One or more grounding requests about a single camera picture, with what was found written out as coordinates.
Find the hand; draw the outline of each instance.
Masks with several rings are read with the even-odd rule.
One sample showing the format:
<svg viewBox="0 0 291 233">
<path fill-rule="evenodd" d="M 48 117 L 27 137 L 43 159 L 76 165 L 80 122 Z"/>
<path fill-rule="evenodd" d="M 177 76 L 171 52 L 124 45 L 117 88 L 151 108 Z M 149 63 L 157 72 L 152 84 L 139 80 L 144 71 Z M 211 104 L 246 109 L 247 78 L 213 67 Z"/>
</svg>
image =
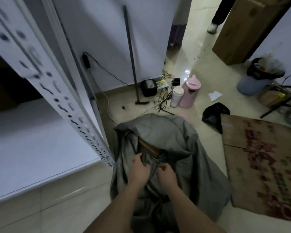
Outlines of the hand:
<svg viewBox="0 0 291 233">
<path fill-rule="evenodd" d="M 167 194 L 173 188 L 178 187 L 176 174 L 168 163 L 160 164 L 156 174 L 159 176 L 159 182 Z"/>
<path fill-rule="evenodd" d="M 151 166 L 143 165 L 141 154 L 136 154 L 127 174 L 128 185 L 132 185 L 140 191 L 147 183 L 151 173 Z"/>
</svg>

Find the perforated metal strip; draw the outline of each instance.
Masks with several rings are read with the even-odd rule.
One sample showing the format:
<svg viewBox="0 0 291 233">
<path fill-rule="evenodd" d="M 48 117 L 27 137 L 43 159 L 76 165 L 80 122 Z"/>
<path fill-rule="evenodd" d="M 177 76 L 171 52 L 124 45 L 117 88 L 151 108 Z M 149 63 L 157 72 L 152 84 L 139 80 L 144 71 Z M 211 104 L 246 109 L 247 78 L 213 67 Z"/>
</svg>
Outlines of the perforated metal strip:
<svg viewBox="0 0 291 233">
<path fill-rule="evenodd" d="M 22 0 L 0 0 L 0 55 L 39 91 L 101 160 L 114 165 L 112 153 Z"/>
</svg>

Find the forearm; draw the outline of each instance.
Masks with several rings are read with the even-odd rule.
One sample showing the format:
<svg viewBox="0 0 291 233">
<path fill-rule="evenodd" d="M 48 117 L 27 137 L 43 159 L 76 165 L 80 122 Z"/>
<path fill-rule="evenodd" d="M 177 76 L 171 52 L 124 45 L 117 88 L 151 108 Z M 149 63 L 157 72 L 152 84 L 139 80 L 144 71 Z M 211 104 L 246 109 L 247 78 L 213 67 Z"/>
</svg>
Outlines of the forearm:
<svg viewBox="0 0 291 233">
<path fill-rule="evenodd" d="M 168 196 L 181 233 L 225 233 L 200 211 L 178 186 L 172 187 Z"/>
<path fill-rule="evenodd" d="M 140 189 L 127 185 L 84 233 L 127 232 Z"/>
</svg>

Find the black pants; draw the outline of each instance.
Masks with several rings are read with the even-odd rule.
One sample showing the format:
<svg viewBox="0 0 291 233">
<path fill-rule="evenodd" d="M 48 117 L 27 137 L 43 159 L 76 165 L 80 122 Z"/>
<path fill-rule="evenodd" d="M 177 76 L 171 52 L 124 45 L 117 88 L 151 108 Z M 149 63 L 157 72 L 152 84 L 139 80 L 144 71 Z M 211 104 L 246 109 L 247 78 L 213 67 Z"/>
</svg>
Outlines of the black pants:
<svg viewBox="0 0 291 233">
<path fill-rule="evenodd" d="M 222 24 L 229 14 L 230 10 L 232 9 L 235 1 L 236 0 L 222 0 L 211 22 L 217 25 Z"/>
</svg>

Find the white shoe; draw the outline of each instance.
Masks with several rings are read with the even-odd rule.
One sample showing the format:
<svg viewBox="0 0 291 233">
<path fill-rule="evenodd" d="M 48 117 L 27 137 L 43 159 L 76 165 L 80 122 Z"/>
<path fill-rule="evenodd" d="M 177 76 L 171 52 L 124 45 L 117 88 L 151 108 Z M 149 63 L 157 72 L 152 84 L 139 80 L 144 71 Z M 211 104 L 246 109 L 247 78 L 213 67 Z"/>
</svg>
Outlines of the white shoe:
<svg viewBox="0 0 291 233">
<path fill-rule="evenodd" d="M 218 25 L 215 23 L 211 23 L 211 25 L 209 25 L 209 27 L 207 28 L 207 32 L 209 32 L 210 34 L 215 34 L 217 32 L 218 29 Z"/>
</svg>

